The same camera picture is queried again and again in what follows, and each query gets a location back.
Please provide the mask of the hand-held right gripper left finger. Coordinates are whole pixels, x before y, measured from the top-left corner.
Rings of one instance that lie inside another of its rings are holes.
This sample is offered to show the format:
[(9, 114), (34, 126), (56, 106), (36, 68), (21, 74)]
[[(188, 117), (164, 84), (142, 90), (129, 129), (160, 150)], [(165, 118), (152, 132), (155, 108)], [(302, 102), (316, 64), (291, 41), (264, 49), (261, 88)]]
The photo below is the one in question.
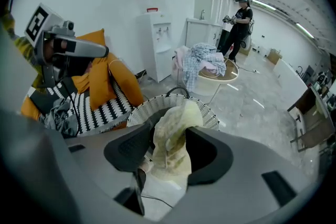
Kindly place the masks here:
[(152, 224), (139, 175), (149, 140), (150, 127), (142, 124), (63, 142), (62, 175), (79, 224)]

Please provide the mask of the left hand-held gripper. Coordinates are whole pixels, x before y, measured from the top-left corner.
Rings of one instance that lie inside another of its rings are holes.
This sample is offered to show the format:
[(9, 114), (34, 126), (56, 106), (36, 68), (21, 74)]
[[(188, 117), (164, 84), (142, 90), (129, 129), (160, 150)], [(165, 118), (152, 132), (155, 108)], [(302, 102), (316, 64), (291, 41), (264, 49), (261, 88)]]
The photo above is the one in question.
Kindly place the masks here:
[[(104, 58), (109, 48), (91, 41), (75, 38), (74, 23), (64, 20), (44, 4), (39, 4), (31, 17), (25, 36), (33, 46), (34, 58), (42, 66), (43, 87), (58, 84), (67, 69), (68, 60), (58, 63), (59, 55), (81, 58)], [(54, 41), (53, 54), (46, 57), (47, 40)]]

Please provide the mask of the cream shirt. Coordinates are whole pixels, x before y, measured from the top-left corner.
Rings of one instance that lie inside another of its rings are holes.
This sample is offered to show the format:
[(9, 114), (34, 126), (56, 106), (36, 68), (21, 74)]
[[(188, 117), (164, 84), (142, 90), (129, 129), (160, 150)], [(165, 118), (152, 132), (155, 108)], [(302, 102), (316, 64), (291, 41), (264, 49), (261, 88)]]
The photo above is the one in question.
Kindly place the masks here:
[(182, 106), (167, 110), (154, 128), (151, 174), (163, 181), (187, 185), (192, 173), (191, 158), (186, 149), (185, 132), (189, 127), (202, 126), (198, 105), (188, 100)]

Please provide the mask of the woven laundry basket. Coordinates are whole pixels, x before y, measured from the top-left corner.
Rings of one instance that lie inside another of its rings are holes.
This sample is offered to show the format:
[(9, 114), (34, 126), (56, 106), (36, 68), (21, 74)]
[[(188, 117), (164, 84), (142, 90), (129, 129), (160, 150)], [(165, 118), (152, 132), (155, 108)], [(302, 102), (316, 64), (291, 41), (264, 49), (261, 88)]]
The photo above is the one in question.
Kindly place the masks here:
[(194, 101), (203, 118), (203, 127), (219, 131), (219, 120), (211, 108), (200, 99), (190, 96), (184, 87), (175, 87), (166, 94), (146, 100), (135, 108), (127, 119), (127, 127), (145, 123), (153, 116), (159, 116), (174, 106), (182, 106), (186, 101)]

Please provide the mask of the grey garment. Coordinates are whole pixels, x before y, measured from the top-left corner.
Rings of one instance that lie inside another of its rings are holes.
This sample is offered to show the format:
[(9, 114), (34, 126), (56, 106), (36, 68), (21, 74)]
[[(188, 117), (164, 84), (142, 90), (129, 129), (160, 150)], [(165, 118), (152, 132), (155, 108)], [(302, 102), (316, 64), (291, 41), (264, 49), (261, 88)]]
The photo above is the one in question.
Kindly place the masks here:
[(40, 115), (38, 121), (45, 128), (58, 131), (64, 138), (76, 137), (78, 134), (78, 119), (76, 114), (69, 115), (71, 102), (68, 99), (57, 99), (46, 115)]

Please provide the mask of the pink clothes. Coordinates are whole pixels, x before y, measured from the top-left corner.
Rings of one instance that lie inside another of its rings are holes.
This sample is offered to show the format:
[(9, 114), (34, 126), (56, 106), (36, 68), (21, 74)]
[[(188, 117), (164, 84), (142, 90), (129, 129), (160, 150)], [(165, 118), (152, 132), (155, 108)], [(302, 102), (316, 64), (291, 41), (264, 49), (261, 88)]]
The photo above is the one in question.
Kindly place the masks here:
[[(182, 46), (174, 51), (175, 55), (173, 57), (171, 74), (173, 78), (183, 78), (183, 59), (189, 50), (190, 48)], [(216, 65), (215, 62), (224, 66), (224, 71), (226, 70), (224, 56), (220, 52), (210, 52), (206, 54), (205, 59), (201, 59), (198, 68), (199, 72), (208, 71), (210, 74), (219, 75), (218, 65)]]

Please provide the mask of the blue checked clothes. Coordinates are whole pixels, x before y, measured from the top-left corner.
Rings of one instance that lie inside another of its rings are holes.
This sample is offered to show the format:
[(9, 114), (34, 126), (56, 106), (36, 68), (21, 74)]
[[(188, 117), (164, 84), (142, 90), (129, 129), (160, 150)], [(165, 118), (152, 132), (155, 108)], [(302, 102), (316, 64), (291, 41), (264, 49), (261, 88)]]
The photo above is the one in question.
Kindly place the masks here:
[(198, 43), (190, 48), (182, 59), (183, 82), (187, 91), (193, 91), (202, 69), (218, 76), (224, 76), (226, 64), (221, 52), (214, 45)]

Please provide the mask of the large orange cushion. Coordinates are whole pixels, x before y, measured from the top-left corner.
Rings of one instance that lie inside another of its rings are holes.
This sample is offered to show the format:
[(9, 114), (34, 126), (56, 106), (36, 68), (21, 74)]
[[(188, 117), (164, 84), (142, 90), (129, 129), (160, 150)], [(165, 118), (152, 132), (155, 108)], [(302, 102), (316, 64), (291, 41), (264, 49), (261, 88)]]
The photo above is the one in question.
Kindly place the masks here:
[[(94, 31), (83, 36), (77, 36), (78, 39), (91, 41), (102, 46), (106, 46), (105, 38), (104, 38), (104, 29)], [(77, 89), (79, 94), (84, 93), (89, 89), (89, 73), (93, 66), (106, 62), (107, 57), (104, 58), (94, 58), (93, 60), (89, 60), (89, 63), (85, 65), (86, 69), (83, 72), (80, 72), (79, 76), (72, 76), (72, 81), (74, 86)]]

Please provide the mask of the black white patterned blanket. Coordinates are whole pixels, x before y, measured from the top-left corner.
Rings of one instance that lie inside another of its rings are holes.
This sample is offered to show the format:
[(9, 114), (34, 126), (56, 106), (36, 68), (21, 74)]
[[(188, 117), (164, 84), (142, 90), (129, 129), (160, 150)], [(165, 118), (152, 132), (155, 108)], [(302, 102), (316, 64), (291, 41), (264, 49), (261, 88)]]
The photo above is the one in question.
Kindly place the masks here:
[(112, 82), (112, 86), (117, 98), (94, 111), (91, 110), (89, 91), (79, 94), (70, 78), (65, 79), (64, 84), (66, 87), (59, 83), (53, 88), (47, 88), (46, 93), (34, 90), (29, 97), (43, 115), (49, 113), (57, 99), (74, 101), (68, 114), (77, 116), (78, 136), (107, 132), (127, 121), (134, 109), (116, 82)]

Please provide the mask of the orange sofa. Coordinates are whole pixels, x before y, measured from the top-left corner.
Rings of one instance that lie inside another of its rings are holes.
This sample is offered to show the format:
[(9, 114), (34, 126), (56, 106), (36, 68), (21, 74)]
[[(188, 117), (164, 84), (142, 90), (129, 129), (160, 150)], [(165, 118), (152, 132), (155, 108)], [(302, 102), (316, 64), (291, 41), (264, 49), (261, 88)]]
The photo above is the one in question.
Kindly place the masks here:
[[(129, 100), (134, 109), (143, 102), (143, 96), (135, 75), (127, 68), (127, 66), (119, 60), (117, 57), (115, 60), (111, 60), (109, 63), (110, 69), (110, 81), (116, 82), (120, 87), (121, 91), (124, 93), (126, 98)], [(36, 108), (31, 98), (27, 96), (21, 107), (21, 114), (31, 118), (33, 120), (38, 120), (39, 116), (42, 114)], [(119, 126), (111, 129), (117, 130), (126, 127), (127, 121), (121, 123)]]

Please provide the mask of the wooden desk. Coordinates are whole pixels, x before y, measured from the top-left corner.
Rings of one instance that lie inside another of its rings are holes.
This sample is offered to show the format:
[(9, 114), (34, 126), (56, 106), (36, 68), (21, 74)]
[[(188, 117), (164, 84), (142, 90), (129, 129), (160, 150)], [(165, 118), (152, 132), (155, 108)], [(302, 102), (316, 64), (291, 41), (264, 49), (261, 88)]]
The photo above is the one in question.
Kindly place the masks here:
[(327, 105), (314, 87), (309, 87), (287, 111), (297, 129), (290, 143), (297, 145), (299, 153), (321, 145), (335, 134)]

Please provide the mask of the white counter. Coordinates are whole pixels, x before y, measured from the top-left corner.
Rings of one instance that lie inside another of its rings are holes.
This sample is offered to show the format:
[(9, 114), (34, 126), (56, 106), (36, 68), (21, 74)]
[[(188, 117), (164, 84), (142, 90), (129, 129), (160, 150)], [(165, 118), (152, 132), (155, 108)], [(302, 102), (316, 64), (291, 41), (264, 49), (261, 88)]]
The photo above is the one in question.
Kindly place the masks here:
[(280, 86), (284, 88), (294, 88), (300, 90), (306, 90), (307, 86), (299, 75), (282, 59), (279, 59), (276, 63), (273, 72), (275, 73)]

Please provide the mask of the white sink cabinet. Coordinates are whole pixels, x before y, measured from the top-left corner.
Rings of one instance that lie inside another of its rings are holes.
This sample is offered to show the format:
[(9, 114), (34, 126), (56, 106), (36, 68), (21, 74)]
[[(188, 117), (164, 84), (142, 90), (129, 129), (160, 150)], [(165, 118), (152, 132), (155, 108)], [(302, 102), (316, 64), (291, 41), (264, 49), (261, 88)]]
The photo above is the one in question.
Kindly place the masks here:
[(200, 18), (187, 18), (186, 41), (185, 46), (193, 47), (198, 43), (207, 43), (218, 47), (221, 38), (223, 26), (218, 23), (211, 23), (204, 18), (205, 10), (203, 9)]

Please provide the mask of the cardboard box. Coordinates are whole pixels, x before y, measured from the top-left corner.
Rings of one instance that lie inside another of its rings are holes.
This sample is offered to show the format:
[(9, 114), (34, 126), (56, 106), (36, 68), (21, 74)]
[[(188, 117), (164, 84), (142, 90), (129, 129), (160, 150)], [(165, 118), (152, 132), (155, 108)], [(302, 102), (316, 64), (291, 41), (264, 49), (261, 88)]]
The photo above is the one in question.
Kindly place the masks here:
[(267, 59), (274, 65), (276, 65), (281, 58), (282, 55), (276, 49), (273, 48), (269, 51), (267, 55)]

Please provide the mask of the ceiling tube light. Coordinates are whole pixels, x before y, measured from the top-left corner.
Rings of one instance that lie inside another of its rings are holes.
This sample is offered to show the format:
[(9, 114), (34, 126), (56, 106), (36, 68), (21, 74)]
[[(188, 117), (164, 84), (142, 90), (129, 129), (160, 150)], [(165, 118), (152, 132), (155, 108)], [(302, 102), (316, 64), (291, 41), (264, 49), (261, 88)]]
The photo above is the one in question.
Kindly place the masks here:
[(307, 31), (301, 24), (296, 23), (296, 26), (297, 26), (300, 30), (302, 30), (302, 31), (303, 31), (309, 38), (314, 39), (314, 36), (313, 36), (309, 31)]
[(272, 6), (268, 5), (268, 4), (265, 4), (265, 3), (261, 2), (261, 1), (258, 1), (258, 0), (252, 0), (252, 3), (255, 4), (255, 5), (259, 5), (259, 6), (263, 7), (263, 8), (267, 8), (267, 9), (272, 10), (272, 11), (276, 10), (276, 8), (274, 8), (274, 7), (272, 7)]

